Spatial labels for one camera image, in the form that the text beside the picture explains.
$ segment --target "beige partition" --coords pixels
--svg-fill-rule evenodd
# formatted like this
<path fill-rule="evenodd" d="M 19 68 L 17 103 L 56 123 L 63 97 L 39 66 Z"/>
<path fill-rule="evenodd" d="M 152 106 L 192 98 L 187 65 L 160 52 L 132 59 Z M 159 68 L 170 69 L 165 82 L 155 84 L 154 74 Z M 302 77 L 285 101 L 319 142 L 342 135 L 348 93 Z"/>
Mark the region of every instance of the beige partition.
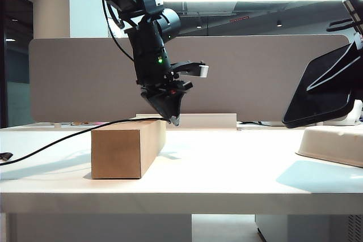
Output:
<path fill-rule="evenodd" d="M 119 41 L 132 52 L 128 39 Z M 177 37 L 166 48 L 172 62 L 209 65 L 206 79 L 189 77 L 194 88 L 182 113 L 279 121 L 305 66 L 347 43 L 343 35 Z M 35 39 L 29 54 L 36 121 L 109 121 L 154 112 L 140 97 L 133 63 L 112 39 Z"/>

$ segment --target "floor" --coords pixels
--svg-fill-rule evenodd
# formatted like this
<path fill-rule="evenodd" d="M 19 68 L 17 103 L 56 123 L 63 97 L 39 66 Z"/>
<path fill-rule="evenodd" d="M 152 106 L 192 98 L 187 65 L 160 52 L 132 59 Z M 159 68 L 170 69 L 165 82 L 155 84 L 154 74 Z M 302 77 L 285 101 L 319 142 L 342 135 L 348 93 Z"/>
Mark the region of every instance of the floor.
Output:
<path fill-rule="evenodd" d="M 192 242 L 261 242 L 254 215 L 192 215 Z"/>

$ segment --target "white table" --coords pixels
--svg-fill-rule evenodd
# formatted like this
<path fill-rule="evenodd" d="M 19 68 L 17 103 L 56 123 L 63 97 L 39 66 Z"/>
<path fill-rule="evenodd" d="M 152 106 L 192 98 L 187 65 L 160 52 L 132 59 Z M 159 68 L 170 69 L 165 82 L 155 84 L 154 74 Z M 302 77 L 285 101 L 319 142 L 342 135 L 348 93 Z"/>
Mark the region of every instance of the white table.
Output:
<path fill-rule="evenodd" d="M 14 159 L 71 131 L 0 130 Z M 92 180 L 90 134 L 1 167 L 2 213 L 363 214 L 363 169 L 296 155 L 303 130 L 168 131 L 140 180 Z"/>

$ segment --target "cardboard box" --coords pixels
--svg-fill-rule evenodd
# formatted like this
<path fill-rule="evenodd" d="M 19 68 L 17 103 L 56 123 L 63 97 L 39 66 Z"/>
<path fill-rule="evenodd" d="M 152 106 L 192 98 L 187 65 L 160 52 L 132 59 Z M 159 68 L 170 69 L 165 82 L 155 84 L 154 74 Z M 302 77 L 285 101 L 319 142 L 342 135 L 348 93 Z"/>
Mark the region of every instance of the cardboard box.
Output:
<path fill-rule="evenodd" d="M 92 178 L 141 178 L 165 144 L 165 127 L 165 121 L 136 121 L 91 131 Z"/>

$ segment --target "black mount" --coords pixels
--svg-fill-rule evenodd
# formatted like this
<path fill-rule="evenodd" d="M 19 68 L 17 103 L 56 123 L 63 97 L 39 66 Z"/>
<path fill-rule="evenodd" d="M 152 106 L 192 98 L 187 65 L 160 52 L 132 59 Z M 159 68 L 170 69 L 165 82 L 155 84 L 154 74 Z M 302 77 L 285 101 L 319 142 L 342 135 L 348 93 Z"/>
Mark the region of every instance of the black mount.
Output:
<path fill-rule="evenodd" d="M 306 89 L 307 92 L 334 92 L 340 88 L 351 89 L 354 92 L 363 90 L 363 0 L 346 0 L 344 6 L 351 15 L 351 19 L 332 22 L 327 31 L 339 31 L 354 27 L 356 33 L 354 42 L 350 44 L 344 55 L 323 75 L 313 81 Z"/>

